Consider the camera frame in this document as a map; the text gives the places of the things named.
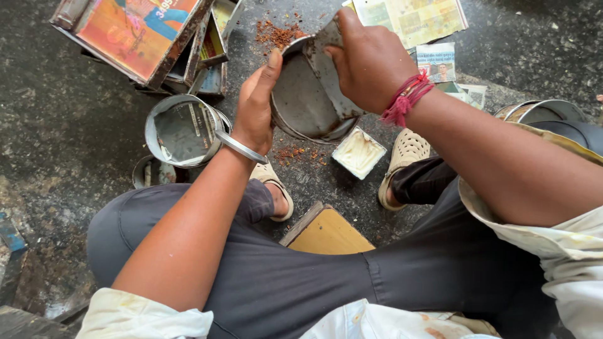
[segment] man's right hand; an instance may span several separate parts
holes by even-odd
[[[381,115],[398,88],[418,74],[396,33],[384,26],[364,27],[348,7],[337,12],[344,48],[328,46],[339,87],[358,107]]]

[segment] hand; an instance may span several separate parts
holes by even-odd
[[[260,155],[272,147],[270,93],[279,78],[283,57],[274,49],[268,64],[260,67],[241,86],[231,137]]]
[[[384,26],[364,27],[348,7],[337,15],[344,48],[328,46],[324,53],[337,68],[341,93],[381,115],[404,81],[418,74],[417,66],[396,33]]]

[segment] cream in container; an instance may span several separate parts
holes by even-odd
[[[386,152],[385,147],[356,126],[333,151],[333,159],[363,180]]]

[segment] white shirt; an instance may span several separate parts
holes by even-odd
[[[569,139],[516,125],[603,166],[602,157]],[[557,300],[561,320],[576,339],[603,338],[603,206],[551,228],[519,226],[497,223],[462,179],[459,192],[469,212],[500,239],[540,258],[549,281],[542,290]],[[144,297],[102,288],[92,297],[77,338],[205,338],[212,320],[212,312],[178,312]],[[483,320],[452,312],[409,312],[362,299],[331,311],[301,339],[497,337],[496,330]]]

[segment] dark trousers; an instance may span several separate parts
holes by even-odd
[[[558,315],[540,289],[538,257],[473,218],[457,183],[440,158],[411,164],[395,173],[394,195],[402,203],[435,205],[412,231],[369,252],[316,255],[287,249],[253,227],[274,205],[263,184],[249,181],[204,307],[215,316],[209,337],[298,338],[333,309],[366,298],[407,311],[461,311],[490,322],[506,339],[547,338]],[[111,286],[188,187],[130,191],[98,212],[88,255],[99,287]]]

